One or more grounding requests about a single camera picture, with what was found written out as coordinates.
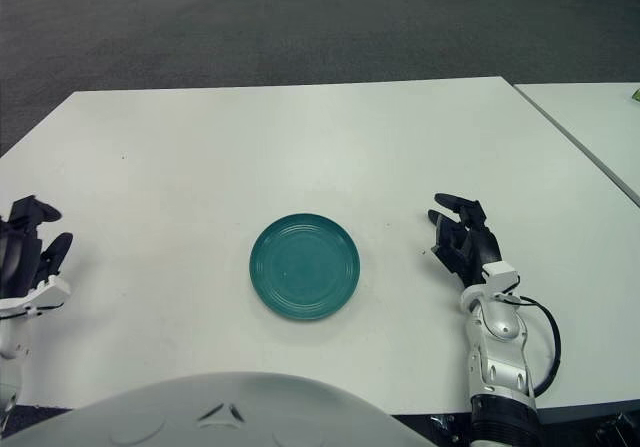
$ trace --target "gray carpet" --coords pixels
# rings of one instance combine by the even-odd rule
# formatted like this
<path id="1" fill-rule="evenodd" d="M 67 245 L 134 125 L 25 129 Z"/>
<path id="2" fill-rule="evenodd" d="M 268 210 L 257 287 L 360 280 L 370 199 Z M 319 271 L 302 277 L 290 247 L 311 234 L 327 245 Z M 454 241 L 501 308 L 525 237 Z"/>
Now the gray carpet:
<path id="1" fill-rule="evenodd" d="M 76 90 L 640 80 L 640 0 L 0 0 L 0 154 Z"/>

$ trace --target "black cable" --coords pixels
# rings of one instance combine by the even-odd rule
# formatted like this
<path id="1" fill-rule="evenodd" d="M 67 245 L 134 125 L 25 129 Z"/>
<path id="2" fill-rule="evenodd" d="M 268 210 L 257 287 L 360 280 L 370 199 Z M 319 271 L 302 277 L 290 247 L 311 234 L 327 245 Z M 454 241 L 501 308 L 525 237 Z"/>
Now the black cable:
<path id="1" fill-rule="evenodd" d="M 551 312 L 549 311 L 549 309 L 547 309 L 544 305 L 542 305 L 540 302 L 537 302 L 535 300 L 533 300 L 530 297 L 525 297 L 525 296 L 521 296 L 520 297 L 522 300 L 529 302 L 528 304 L 523 304 L 521 302 L 510 302 L 508 300 L 503 300 L 503 302 L 505 304 L 509 304 L 509 305 L 518 305 L 520 307 L 538 307 L 540 310 L 542 310 L 542 313 L 544 313 L 544 315 L 547 317 L 547 320 L 549 320 L 549 324 L 551 324 L 551 330 L 553 332 L 553 350 L 554 350 L 554 354 L 553 354 L 553 363 L 551 364 L 551 369 L 549 369 L 549 373 L 547 374 L 547 376 L 544 378 L 544 380 L 542 382 L 540 382 L 540 384 L 538 384 L 534 389 L 533 389 L 533 395 L 535 397 L 539 397 L 542 394 L 544 394 L 547 389 L 551 386 L 551 384 L 553 383 L 553 380 L 556 378 L 556 374 L 558 373 L 558 369 L 560 368 L 560 356 L 562 355 L 562 343 L 560 341 L 560 329 L 558 328 L 558 324 L 556 323 L 556 319 L 553 318 L 553 315 L 551 314 Z"/>
<path id="2" fill-rule="evenodd" d="M 506 289 L 504 289 L 502 291 L 502 293 L 503 294 L 508 294 L 509 292 L 511 292 L 513 289 L 515 289 L 519 285 L 520 285 L 520 276 L 518 275 L 518 281 L 515 284 L 513 284 L 512 286 L 507 287 Z"/>
<path id="3" fill-rule="evenodd" d="M 20 314 L 7 315 L 6 317 L 0 317 L 0 320 L 15 319 L 16 317 L 22 317 L 23 315 L 27 315 L 27 313 L 21 312 Z"/>
<path id="4" fill-rule="evenodd" d="M 64 302 L 59 304 L 59 305 L 45 305 L 43 307 L 37 307 L 36 310 L 40 311 L 40 310 L 55 310 L 55 309 L 59 309 L 60 307 L 62 307 L 64 305 Z M 6 317 L 0 317 L 0 320 L 9 320 L 9 319 L 15 319 L 17 317 L 22 317 L 23 315 L 27 315 L 28 311 L 24 311 L 24 312 L 20 312 L 19 314 L 13 314 L 13 315 L 7 315 Z"/>

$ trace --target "robotic arm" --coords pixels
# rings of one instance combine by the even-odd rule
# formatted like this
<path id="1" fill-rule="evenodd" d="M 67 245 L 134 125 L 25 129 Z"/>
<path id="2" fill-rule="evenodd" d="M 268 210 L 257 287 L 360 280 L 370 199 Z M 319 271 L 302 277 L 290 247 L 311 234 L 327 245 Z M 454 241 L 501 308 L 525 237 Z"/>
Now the robotic arm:
<path id="1" fill-rule="evenodd" d="M 0 218 L 0 433 L 20 395 L 26 322 L 61 307 L 71 293 L 58 274 L 73 236 L 60 234 L 41 252 L 37 233 L 42 222 L 61 217 L 32 195 L 13 203 L 6 222 Z"/>
<path id="2" fill-rule="evenodd" d="M 537 302 L 513 295 L 520 276 L 502 260 L 495 236 L 484 225 L 486 215 L 478 201 L 436 194 L 436 202 L 460 216 L 456 222 L 435 210 L 432 251 L 465 286 L 460 307 L 468 314 L 466 331 L 471 436 L 474 447 L 540 446 L 535 397 L 551 385 L 560 364 L 560 336 L 550 312 Z M 518 315 L 521 306 L 540 307 L 553 328 L 556 359 L 547 379 L 533 387 L 524 356 L 527 326 Z"/>

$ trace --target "white table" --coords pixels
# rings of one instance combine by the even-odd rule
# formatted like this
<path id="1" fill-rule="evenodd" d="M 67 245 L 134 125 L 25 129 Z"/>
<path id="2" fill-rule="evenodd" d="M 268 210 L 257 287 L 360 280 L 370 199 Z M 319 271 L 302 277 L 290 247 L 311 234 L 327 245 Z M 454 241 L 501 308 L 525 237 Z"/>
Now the white table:
<path id="1" fill-rule="evenodd" d="M 37 193 L 75 234 L 75 293 L 36 319 L 23 403 L 79 407 L 195 373 L 260 370 L 389 413 L 468 410 L 459 289 L 429 252 L 439 191 L 481 199 L 563 363 L 540 407 L 640 397 L 640 211 L 501 78 L 73 94 L 0 158 L 0 205 Z M 253 291 L 273 220 L 328 216 L 354 297 L 300 323 Z M 526 315 L 539 381 L 551 356 Z"/>
<path id="2" fill-rule="evenodd" d="M 640 206 L 640 82 L 516 87 Z"/>

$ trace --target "teal plate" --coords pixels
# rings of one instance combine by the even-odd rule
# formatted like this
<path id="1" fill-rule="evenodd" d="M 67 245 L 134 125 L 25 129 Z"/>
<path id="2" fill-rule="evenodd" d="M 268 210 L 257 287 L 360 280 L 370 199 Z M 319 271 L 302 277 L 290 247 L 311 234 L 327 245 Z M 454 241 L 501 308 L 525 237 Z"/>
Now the teal plate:
<path id="1" fill-rule="evenodd" d="M 256 240 L 249 260 L 256 292 L 292 319 L 321 319 L 342 307 L 360 275 L 356 245 L 338 224 L 314 214 L 276 220 Z"/>

